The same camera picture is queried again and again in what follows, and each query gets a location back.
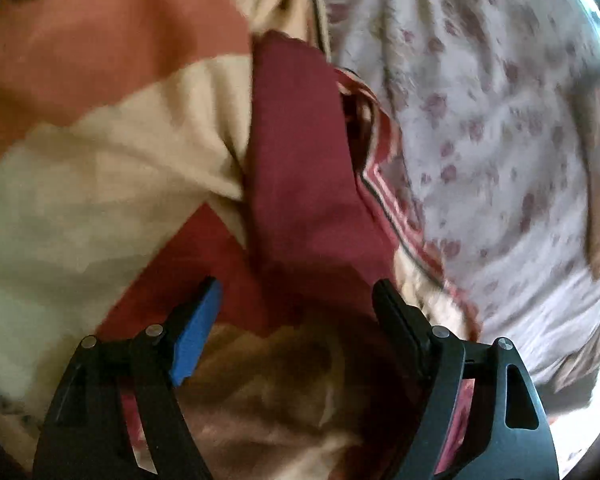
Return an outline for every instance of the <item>dark spot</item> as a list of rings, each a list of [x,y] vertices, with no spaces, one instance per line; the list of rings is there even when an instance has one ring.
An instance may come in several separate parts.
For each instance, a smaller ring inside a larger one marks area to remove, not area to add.
[[[437,128],[440,119],[446,115],[446,94],[431,94],[421,107],[429,116],[432,128]]]
[[[460,14],[460,25],[464,33],[470,37],[474,38],[480,44],[487,43],[487,36],[482,29],[482,21],[478,17],[478,15],[473,12],[466,5],[462,5],[459,8]]]
[[[509,297],[513,298],[520,291],[520,284],[514,283],[509,289]]]
[[[532,7],[528,5],[520,6],[518,15],[520,23],[525,27],[525,30],[531,36],[535,36],[538,28],[540,27],[540,22],[538,21],[538,17],[536,16],[536,13]]]
[[[525,197],[522,199],[522,215],[523,216],[531,216],[531,213],[534,210],[534,205],[536,204],[536,197],[533,193],[527,193]]]
[[[562,146],[564,140],[564,128],[561,124],[556,124],[551,132],[551,140],[554,143],[554,147],[559,149]]]
[[[445,13],[445,16],[450,16],[454,12],[454,6],[451,5],[449,0],[442,0],[441,2],[442,12]]]
[[[412,200],[413,203],[413,209],[416,213],[416,218],[418,219],[418,226],[422,226],[425,224],[425,218],[424,218],[424,206],[422,205],[422,201],[418,200],[417,198],[414,198]],[[405,204],[405,207],[403,208],[403,211],[406,211],[409,207],[409,204]]]
[[[487,285],[484,287],[484,293],[485,294],[491,294],[497,288],[498,288],[498,282],[497,281],[496,282],[487,283]]]
[[[567,41],[567,44],[564,47],[565,51],[567,52],[567,54],[569,54],[569,56],[575,56],[576,55],[576,45],[575,43],[573,43],[573,41]]]
[[[458,30],[456,26],[451,22],[451,20],[445,20],[445,30],[448,34],[452,36],[458,37]]]
[[[329,43],[331,45],[331,50],[333,52],[339,52],[340,47],[342,46],[342,40],[344,39],[344,34],[340,30],[336,30],[336,27],[330,27],[329,30]]]
[[[564,266],[564,273],[570,274],[571,271],[573,270],[573,267],[575,266],[575,264],[576,264],[575,260],[571,260],[568,264],[566,264]]]
[[[447,240],[444,238],[440,241],[440,250],[449,259],[453,259],[460,253],[460,240]]]
[[[529,216],[523,216],[520,220],[520,232],[522,234],[528,233],[531,229],[531,218]]]
[[[483,120],[471,120],[468,125],[469,138],[473,142],[480,142],[484,136],[484,121]]]
[[[445,184],[454,182],[457,176],[458,170],[456,170],[456,167],[453,164],[449,164],[448,166],[444,167],[440,173],[440,178]]]
[[[539,137],[542,135],[544,123],[542,122],[542,112],[536,110],[530,111],[528,115],[529,121],[529,133],[532,137]]]
[[[394,79],[389,81],[389,94],[396,112],[409,107],[409,91]]]
[[[455,145],[448,140],[442,146],[440,146],[440,156],[445,158],[446,156],[451,155],[456,150]]]
[[[445,51],[445,44],[440,41],[440,38],[431,38],[427,47],[431,54],[440,54]]]
[[[507,81],[509,81],[510,84],[513,85],[518,82],[519,72],[520,70],[515,63],[511,61],[504,62],[504,75],[507,77]]]
[[[341,23],[349,17],[349,6],[347,4],[330,4],[328,14],[330,23]]]
[[[497,186],[500,183],[500,173],[498,172],[498,168],[487,168],[484,171],[484,174],[494,186]]]

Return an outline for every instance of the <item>maroon fabric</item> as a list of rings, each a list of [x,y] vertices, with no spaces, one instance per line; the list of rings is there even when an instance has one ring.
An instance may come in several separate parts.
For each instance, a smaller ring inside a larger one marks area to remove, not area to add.
[[[365,444],[347,453],[332,480],[376,478],[416,426],[371,304],[372,285],[393,277],[396,247],[356,190],[336,77],[320,51],[277,32],[264,36],[254,48],[251,124],[255,266],[275,296],[269,304],[320,308],[377,354]]]
[[[278,32],[264,36],[253,62],[246,185],[256,264],[291,301],[373,317],[371,287],[393,276],[397,247],[356,190],[333,69]]]

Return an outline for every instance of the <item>floral fabric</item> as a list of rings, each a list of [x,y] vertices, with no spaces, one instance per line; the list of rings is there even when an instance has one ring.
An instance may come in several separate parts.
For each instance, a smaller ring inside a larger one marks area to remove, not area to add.
[[[570,105],[600,66],[585,11],[578,0],[326,3],[333,62],[394,112],[405,193],[477,304],[481,339],[512,338],[548,381],[600,324]]]

